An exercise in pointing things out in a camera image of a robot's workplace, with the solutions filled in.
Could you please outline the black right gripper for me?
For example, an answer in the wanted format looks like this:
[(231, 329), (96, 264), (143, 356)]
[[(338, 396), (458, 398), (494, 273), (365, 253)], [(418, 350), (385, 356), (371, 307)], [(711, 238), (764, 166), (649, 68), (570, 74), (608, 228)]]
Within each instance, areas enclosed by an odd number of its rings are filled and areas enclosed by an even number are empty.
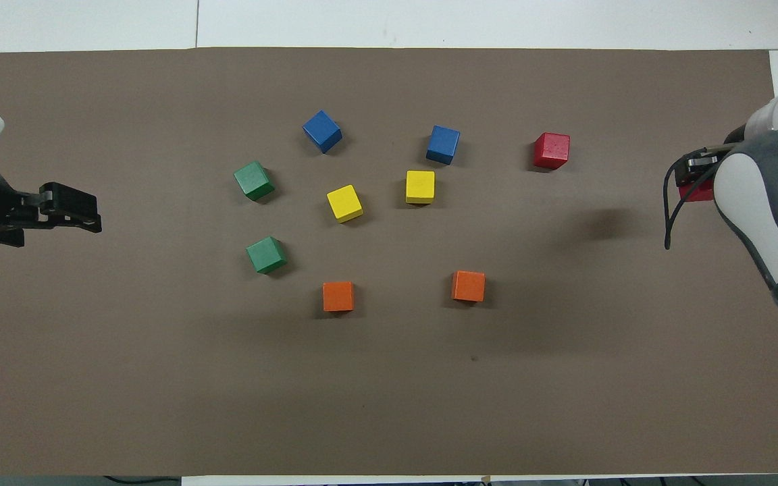
[(701, 150), (683, 155), (673, 164), (674, 184), (678, 188), (694, 184), (698, 178), (701, 178), (714, 163), (719, 162), (726, 154), (728, 154), (727, 150), (714, 151), (709, 150), (709, 148), (702, 148)]

